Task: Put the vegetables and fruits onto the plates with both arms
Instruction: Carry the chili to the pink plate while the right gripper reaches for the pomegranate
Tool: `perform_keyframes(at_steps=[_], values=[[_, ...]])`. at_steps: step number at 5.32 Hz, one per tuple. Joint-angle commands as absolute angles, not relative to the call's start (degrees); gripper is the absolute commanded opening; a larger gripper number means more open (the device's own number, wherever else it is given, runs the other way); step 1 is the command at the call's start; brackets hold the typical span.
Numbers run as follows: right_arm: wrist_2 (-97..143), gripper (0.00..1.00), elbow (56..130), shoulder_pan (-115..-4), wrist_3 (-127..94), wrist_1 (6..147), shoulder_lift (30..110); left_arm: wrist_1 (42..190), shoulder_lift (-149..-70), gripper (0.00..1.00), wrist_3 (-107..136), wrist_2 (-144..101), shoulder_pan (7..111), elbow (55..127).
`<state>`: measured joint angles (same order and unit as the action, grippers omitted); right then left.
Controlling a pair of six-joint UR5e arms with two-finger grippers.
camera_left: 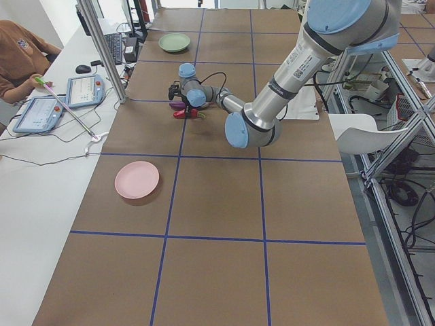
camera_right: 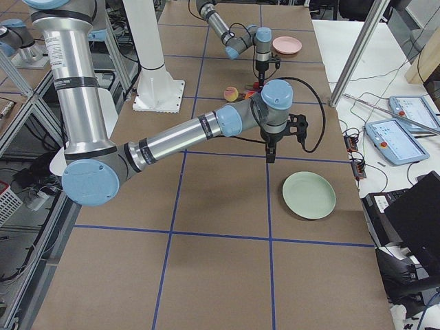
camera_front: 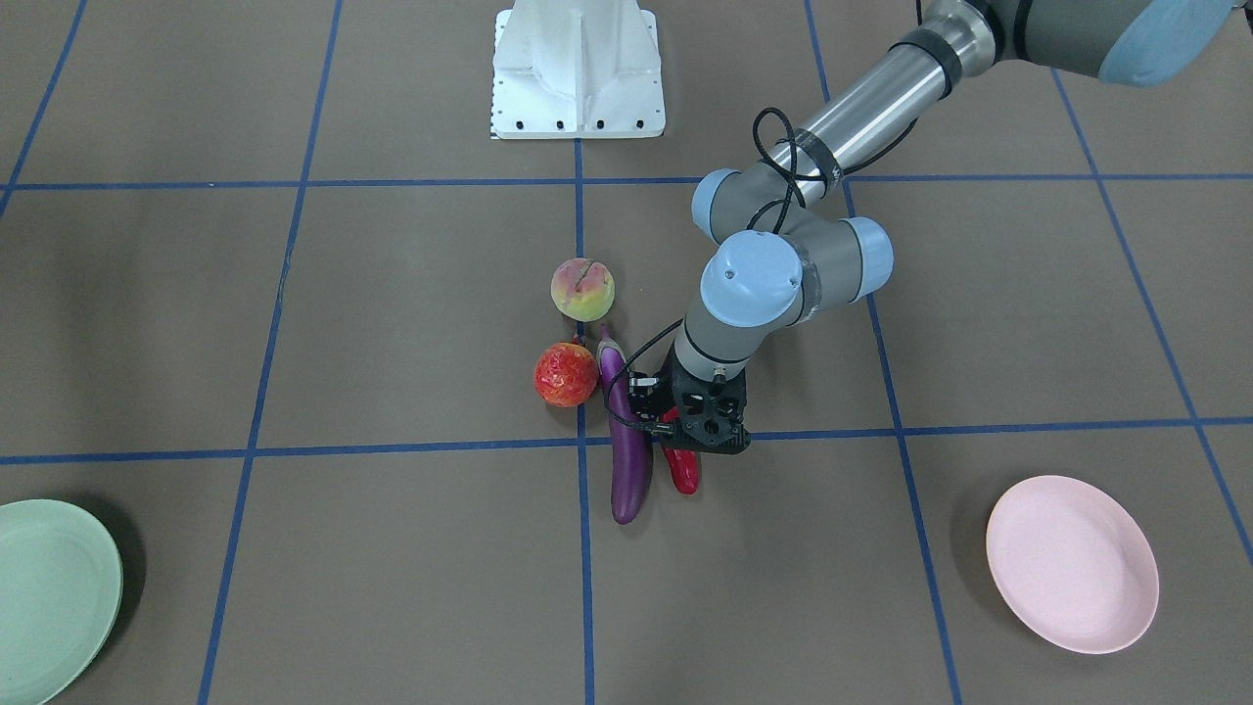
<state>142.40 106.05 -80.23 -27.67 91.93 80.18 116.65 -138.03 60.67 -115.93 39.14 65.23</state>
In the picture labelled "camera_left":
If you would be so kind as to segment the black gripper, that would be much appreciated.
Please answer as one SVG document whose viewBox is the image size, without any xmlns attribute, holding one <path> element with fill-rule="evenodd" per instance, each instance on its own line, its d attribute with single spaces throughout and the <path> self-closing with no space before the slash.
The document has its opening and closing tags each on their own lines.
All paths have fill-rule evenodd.
<svg viewBox="0 0 435 326">
<path fill-rule="evenodd" d="M 182 98 L 181 98 L 181 101 L 182 101 L 182 103 L 183 103 L 183 108 L 182 108 L 182 110 L 186 110 L 186 109 L 189 107 L 188 99 L 187 99 L 186 97 L 182 97 Z"/>
</svg>

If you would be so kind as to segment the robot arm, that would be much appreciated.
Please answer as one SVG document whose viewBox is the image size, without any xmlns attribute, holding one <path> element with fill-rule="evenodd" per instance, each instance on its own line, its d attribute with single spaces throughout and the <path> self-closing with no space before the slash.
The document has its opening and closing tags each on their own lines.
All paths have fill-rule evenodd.
<svg viewBox="0 0 435 326">
<path fill-rule="evenodd" d="M 278 114 L 328 58 L 373 54 L 397 44 L 401 7 L 401 1 L 309 1 L 294 49 L 252 102 L 203 85 L 190 63 L 180 65 L 179 85 L 169 98 L 181 97 L 189 109 L 215 103 L 227 111 L 225 135 L 233 147 L 270 145 L 281 133 Z"/>
</svg>

